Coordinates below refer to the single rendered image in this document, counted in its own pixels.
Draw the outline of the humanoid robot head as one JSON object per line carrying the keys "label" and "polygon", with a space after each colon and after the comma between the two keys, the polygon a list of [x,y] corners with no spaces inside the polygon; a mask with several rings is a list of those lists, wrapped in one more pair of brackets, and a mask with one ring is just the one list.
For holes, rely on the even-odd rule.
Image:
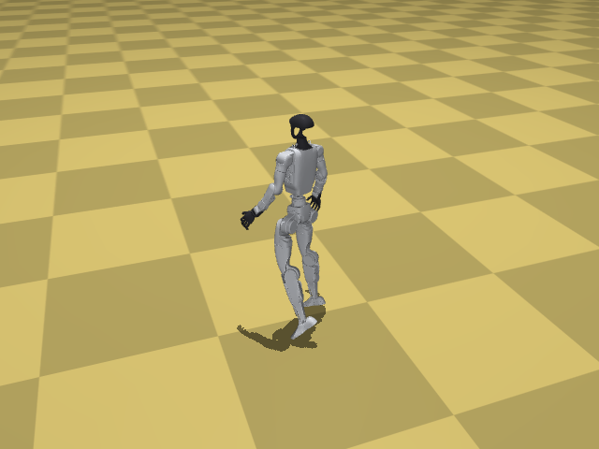
{"label": "humanoid robot head", "polygon": [[[309,150],[312,146],[307,142],[307,137],[302,134],[302,131],[306,128],[314,127],[314,121],[311,117],[305,114],[298,114],[290,118],[289,123],[291,125],[291,136],[297,140],[299,150]],[[294,135],[294,129],[299,128],[298,134]],[[296,145],[295,145],[296,146]]]}

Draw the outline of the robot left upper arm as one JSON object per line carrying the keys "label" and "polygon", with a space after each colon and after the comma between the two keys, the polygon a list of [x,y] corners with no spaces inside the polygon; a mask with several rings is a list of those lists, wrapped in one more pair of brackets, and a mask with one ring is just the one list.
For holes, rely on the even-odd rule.
{"label": "robot left upper arm", "polygon": [[283,184],[288,167],[293,162],[294,153],[292,151],[280,152],[276,157],[276,168],[274,172],[274,195],[279,195],[283,191]]}

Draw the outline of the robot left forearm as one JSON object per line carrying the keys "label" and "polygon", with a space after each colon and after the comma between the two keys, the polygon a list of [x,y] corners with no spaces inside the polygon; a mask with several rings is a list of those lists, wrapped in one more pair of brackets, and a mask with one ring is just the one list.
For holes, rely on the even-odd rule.
{"label": "robot left forearm", "polygon": [[259,212],[267,210],[270,203],[275,200],[275,195],[273,194],[275,190],[274,184],[270,184],[266,193],[264,194],[261,201],[254,207],[254,212],[257,215]]}

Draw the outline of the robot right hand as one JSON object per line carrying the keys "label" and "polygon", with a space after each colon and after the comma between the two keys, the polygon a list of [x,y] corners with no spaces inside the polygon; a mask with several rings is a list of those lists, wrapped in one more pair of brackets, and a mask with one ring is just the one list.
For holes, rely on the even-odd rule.
{"label": "robot right hand", "polygon": [[[317,208],[317,211],[318,211],[318,210],[320,209],[320,205],[321,205],[321,200],[320,200],[320,197],[321,197],[321,193],[318,195],[318,197],[317,197],[317,198],[315,198],[314,196],[309,196],[309,197],[308,197],[306,200],[308,201],[308,200],[311,198],[311,199],[312,199],[312,201],[311,201],[310,205],[312,205],[312,204],[313,204],[313,202],[314,202],[314,204],[312,205],[312,208],[313,208],[313,207],[314,207],[314,205],[315,205],[314,209],[316,210],[316,208],[317,208],[317,206],[318,206],[318,208]],[[316,204],[315,204],[315,203],[316,203]]]}

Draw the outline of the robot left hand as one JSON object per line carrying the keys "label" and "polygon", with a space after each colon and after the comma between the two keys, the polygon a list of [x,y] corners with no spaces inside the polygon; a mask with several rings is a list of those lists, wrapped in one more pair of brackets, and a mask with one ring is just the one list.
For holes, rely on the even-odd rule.
{"label": "robot left hand", "polygon": [[[251,210],[248,211],[244,211],[242,213],[242,215],[244,214],[244,216],[242,216],[240,218],[241,220],[241,224],[243,225],[243,227],[245,227],[246,230],[249,230],[248,226],[254,221],[255,217],[258,217],[259,215],[261,215],[263,213],[263,211],[259,212],[257,215],[254,212],[254,208],[252,208]],[[244,220],[243,220],[244,219]],[[245,222],[246,221],[246,222]],[[245,222],[245,223],[244,223]]]}

